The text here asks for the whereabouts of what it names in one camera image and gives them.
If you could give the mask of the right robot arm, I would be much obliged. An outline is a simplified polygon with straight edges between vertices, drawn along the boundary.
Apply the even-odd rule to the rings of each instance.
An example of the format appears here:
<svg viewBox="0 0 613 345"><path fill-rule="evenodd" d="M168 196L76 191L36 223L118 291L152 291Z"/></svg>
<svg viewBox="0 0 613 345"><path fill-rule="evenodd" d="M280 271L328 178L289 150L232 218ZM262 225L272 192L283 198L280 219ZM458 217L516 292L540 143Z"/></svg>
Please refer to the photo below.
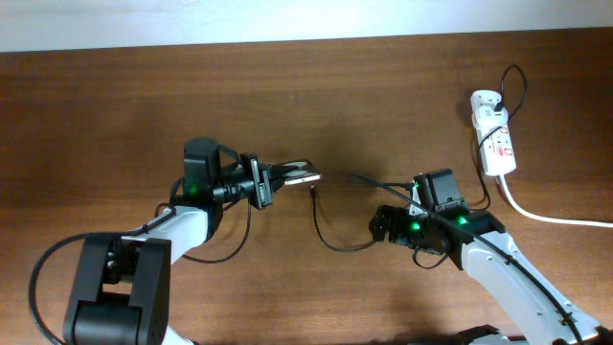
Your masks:
<svg viewBox="0 0 613 345"><path fill-rule="evenodd" d="M530 344L611 343L611 330L560 293L500 220L470 211L453 171L419 174L410 186L406 207L377 208L369 224L375 242L450 260L497 301Z"/></svg>

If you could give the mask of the white USB wall charger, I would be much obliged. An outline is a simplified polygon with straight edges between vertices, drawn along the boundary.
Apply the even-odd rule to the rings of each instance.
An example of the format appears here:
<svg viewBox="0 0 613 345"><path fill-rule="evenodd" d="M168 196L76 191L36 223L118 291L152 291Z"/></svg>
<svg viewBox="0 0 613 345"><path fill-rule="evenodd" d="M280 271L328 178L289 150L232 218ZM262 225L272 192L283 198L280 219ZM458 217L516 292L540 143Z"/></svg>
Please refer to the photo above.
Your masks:
<svg viewBox="0 0 613 345"><path fill-rule="evenodd" d="M505 125L508 120L509 114L506 108L496 111L491 105L479 103L472 111L472 123L479 130Z"/></svg>

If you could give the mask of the black Galaxy flip phone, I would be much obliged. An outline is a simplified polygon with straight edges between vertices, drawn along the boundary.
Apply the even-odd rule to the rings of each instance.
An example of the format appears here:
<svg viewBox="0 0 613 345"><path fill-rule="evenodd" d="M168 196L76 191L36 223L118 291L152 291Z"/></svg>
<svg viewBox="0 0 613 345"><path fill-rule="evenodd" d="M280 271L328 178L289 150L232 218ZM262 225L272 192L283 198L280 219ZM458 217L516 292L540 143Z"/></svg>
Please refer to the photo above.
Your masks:
<svg viewBox="0 0 613 345"><path fill-rule="evenodd" d="M322 178L322 174L315 168L313 163L307 159L289 161L281 164L295 166L294 171L285 174L287 176L287 180L284 183L285 186L314 182Z"/></svg>

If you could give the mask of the white power strip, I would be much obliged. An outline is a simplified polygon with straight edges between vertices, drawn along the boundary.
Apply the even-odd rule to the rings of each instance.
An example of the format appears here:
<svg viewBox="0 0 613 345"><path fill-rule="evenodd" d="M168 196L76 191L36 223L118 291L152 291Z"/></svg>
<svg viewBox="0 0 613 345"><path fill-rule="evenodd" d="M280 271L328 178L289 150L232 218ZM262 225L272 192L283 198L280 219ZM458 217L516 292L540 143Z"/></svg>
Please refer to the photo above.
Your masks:
<svg viewBox="0 0 613 345"><path fill-rule="evenodd" d="M472 111L478 104L488 104L495 109L500 101L501 95L492 90L477 90L470 97ZM485 175L498 176L514 171L516 161L508 123L490 129L475 130L478 144L482 145L480 155Z"/></svg>

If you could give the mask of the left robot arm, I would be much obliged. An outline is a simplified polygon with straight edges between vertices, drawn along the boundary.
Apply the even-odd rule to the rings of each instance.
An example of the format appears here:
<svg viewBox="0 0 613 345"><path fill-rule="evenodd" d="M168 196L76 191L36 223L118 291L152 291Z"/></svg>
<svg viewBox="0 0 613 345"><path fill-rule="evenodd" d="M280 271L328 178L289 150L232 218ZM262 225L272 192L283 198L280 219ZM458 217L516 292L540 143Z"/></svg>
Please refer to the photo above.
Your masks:
<svg viewBox="0 0 613 345"><path fill-rule="evenodd" d="M83 235L67 312L67 344L186 344L170 327L170 269L207 242L225 209L243 199L261 210L282 186L319 179L306 159L264 164L217 140L184 145L184 175L140 228Z"/></svg>

